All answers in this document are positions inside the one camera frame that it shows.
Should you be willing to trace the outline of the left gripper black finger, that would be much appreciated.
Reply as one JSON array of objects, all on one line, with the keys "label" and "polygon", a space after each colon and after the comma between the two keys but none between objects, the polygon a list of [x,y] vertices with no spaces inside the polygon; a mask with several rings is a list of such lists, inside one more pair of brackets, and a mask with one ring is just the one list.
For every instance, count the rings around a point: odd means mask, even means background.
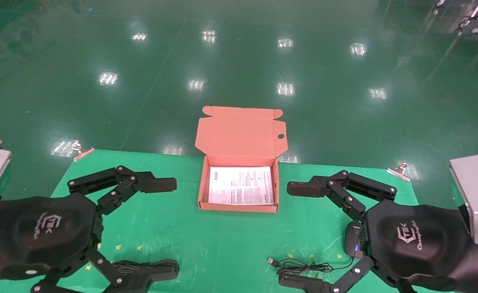
[{"label": "left gripper black finger", "polygon": [[177,181],[172,177],[156,178],[151,171],[132,171],[125,166],[118,166],[68,182],[71,194],[86,196],[107,188],[111,190],[97,201],[97,212],[103,215],[111,214],[138,192],[172,192],[177,189]]}]

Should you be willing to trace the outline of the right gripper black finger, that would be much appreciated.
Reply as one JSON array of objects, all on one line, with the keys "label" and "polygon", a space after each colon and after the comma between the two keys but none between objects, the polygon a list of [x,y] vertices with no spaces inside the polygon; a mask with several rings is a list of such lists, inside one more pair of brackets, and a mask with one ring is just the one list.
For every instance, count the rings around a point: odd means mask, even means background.
[{"label": "right gripper black finger", "polygon": [[339,171],[331,176],[315,175],[308,182],[290,181],[287,184],[289,195],[328,198],[352,220],[361,221],[367,210],[365,205],[351,195],[352,192],[378,202],[394,201],[397,188],[347,170]]},{"label": "right gripper black finger", "polygon": [[409,281],[416,273],[415,263],[406,258],[383,262],[371,256],[364,256],[356,263],[350,262],[346,268],[348,271],[338,280],[327,282],[305,276],[304,273],[332,272],[335,269],[328,262],[307,264],[296,258],[284,258],[278,262],[278,282],[281,286],[300,289],[305,293],[348,293],[362,278],[373,273],[399,293],[415,292]]}]

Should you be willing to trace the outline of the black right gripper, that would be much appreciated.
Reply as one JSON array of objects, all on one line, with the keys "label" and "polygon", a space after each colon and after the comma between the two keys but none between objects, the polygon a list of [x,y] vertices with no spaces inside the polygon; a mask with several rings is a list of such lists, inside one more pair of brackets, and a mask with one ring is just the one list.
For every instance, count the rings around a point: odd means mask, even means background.
[{"label": "black right gripper", "polygon": [[458,211],[383,201],[367,211],[365,229],[374,273],[391,287],[478,292],[478,244]]}]

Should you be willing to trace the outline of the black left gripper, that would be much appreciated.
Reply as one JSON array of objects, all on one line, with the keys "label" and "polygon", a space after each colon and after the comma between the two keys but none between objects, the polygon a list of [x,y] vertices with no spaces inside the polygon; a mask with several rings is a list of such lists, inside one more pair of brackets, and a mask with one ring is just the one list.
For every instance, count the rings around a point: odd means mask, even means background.
[{"label": "black left gripper", "polygon": [[33,293],[73,293],[58,286],[87,263],[109,281],[105,293],[146,293],[154,282],[179,276],[172,259],[110,262],[97,248],[102,218],[97,206],[80,194],[0,202],[0,280],[44,276]]}]

